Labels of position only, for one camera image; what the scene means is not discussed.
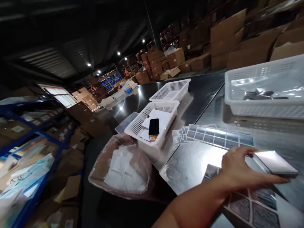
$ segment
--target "window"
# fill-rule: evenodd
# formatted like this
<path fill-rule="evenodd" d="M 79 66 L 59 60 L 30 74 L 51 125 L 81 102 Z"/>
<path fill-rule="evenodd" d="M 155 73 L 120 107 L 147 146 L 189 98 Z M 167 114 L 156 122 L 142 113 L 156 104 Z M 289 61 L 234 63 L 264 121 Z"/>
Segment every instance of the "window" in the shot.
<path fill-rule="evenodd" d="M 39 85 L 42 89 L 48 91 L 50 94 L 54 95 L 54 97 L 62 103 L 66 108 L 70 108 L 76 104 L 73 96 L 69 94 L 62 87 L 50 86 L 50 85 Z"/>

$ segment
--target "shelf unit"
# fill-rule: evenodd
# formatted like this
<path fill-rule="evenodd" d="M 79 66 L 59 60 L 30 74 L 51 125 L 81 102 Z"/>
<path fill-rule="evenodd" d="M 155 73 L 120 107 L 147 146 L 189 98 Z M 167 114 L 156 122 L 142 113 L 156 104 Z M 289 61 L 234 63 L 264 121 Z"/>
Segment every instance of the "shelf unit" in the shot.
<path fill-rule="evenodd" d="M 59 149 L 58 149 L 57 154 L 54 158 L 54 162 L 52 164 L 52 167 L 51 167 L 50 171 L 47 174 L 45 174 L 42 178 L 37 180 L 35 183 L 33 183 L 29 188 L 27 188 L 26 190 L 23 191 L 23 193 L 26 193 L 27 191 L 29 191 L 30 189 L 32 189 L 33 187 L 36 186 L 35 190 L 31 194 L 31 196 L 28 198 L 28 200 L 27 200 L 26 204 L 24 205 L 24 207 L 22 208 L 21 212 L 16 217 L 16 220 L 14 221 L 14 224 L 12 226 L 13 228 L 23 228 L 23 227 L 25 227 L 28 219 L 30 218 L 31 214 L 33 213 L 33 211 L 35 209 L 35 206 L 36 206 L 36 204 L 37 204 L 37 202 L 40 198 L 41 193 L 43 192 L 43 190 L 44 190 L 44 188 L 45 188 L 45 186 L 48 182 L 49 177 L 52 174 L 54 174 L 56 169 L 57 169 L 57 166 L 58 166 L 58 163 L 59 163 L 59 160 L 60 160 L 61 152 L 64 149 L 69 149 L 69 141 L 70 141 L 70 138 L 71 138 L 72 134 L 74 133 L 74 130 L 75 130 L 75 127 L 76 127 L 76 123 L 71 121 L 73 124 L 71 125 L 71 128 L 67 132 L 65 140 L 60 141 L 60 140 L 56 139 L 55 137 L 47 134 L 43 129 L 47 128 L 48 126 L 51 127 L 56 122 L 56 120 L 58 118 L 64 117 L 64 115 L 68 115 L 63 110 L 63 108 L 59 108 L 57 106 L 55 110 L 58 112 L 58 114 L 55 115 L 54 117 L 50 118 L 48 121 L 41 124 L 40 126 L 35 126 L 31 122 L 26 121 L 25 119 L 19 117 L 17 114 L 14 113 L 14 109 L 18 109 L 20 107 L 31 105 L 31 104 L 37 104 L 37 103 L 40 103 L 40 102 L 49 102 L 49 101 L 53 101 L 53 102 L 59 104 L 59 102 L 56 99 L 46 99 L 46 100 L 29 101 L 29 102 L 16 103 L 16 104 L 0 105 L 0 115 L 6 117 L 7 119 L 13 119 L 15 121 L 22 122 L 23 124 L 32 128 L 30 132 L 28 132 L 27 134 L 23 135 L 19 139 L 13 141 L 11 144 L 3 147 L 0 150 L 0 157 L 2 159 L 5 159 L 8 155 L 12 155 L 17 159 L 21 158 L 16 153 L 18 151 L 22 150 L 23 148 L 27 147 L 28 145 L 30 145 L 34 141 L 42 138 L 42 137 L 47 138 L 48 141 L 51 141 L 51 142 L 59 145 Z M 14 152 L 12 152 L 12 153 L 10 152 L 11 149 L 13 149 L 14 147 L 16 147 L 18 145 L 21 145 L 22 143 L 26 142 L 26 140 L 28 140 L 30 137 L 32 137 L 34 135 L 37 135 L 38 137 L 36 137 L 36 138 L 28 141 L 27 143 L 23 144 L 22 147 L 18 148 Z"/>

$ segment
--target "hand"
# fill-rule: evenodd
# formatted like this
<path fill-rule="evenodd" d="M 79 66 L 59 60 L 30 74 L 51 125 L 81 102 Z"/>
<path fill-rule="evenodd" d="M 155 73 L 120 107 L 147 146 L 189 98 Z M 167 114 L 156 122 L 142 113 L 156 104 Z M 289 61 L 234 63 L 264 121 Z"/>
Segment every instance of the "hand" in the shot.
<path fill-rule="evenodd" d="M 219 174 L 231 192 L 244 188 L 253 188 L 264 184 L 283 184 L 289 179 L 277 175 L 259 173 L 252 170 L 245 162 L 245 156 L 253 156 L 257 151 L 254 147 L 232 147 L 222 160 L 222 170 Z"/>

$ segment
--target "ceiling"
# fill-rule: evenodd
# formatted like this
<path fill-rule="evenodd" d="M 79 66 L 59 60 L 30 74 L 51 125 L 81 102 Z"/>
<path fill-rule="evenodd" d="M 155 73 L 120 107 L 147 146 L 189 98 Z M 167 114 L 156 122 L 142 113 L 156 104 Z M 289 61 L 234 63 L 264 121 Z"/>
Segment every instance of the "ceiling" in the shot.
<path fill-rule="evenodd" d="M 147 1 L 158 31 L 184 8 Z M 144 0 L 4 0 L 0 31 L 5 62 L 65 83 L 106 73 L 151 40 Z"/>

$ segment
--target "sheet of tile stickers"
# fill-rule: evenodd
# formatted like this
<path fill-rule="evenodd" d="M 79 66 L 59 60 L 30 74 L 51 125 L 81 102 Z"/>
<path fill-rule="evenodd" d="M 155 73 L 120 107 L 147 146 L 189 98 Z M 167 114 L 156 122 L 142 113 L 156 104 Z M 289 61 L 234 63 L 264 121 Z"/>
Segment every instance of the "sheet of tile stickers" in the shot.
<path fill-rule="evenodd" d="M 209 181 L 221 171 L 221 168 L 208 164 L 202 182 Z M 224 201 L 224 215 L 230 213 L 243 222 L 241 227 L 247 227 L 245 224 L 254 228 L 291 228 L 298 227 L 292 217 L 284 216 L 280 218 L 280 210 L 284 212 L 286 208 L 278 208 L 278 200 L 285 201 L 269 187 L 263 186 L 260 189 L 244 189 L 230 194 Z M 291 213 L 303 214 L 293 207 L 289 207 Z"/>
<path fill-rule="evenodd" d="M 173 130 L 172 137 L 174 144 L 203 142 L 227 150 L 234 146 L 254 146 L 254 139 L 250 133 L 229 130 L 225 124 L 190 124 L 180 130 Z"/>

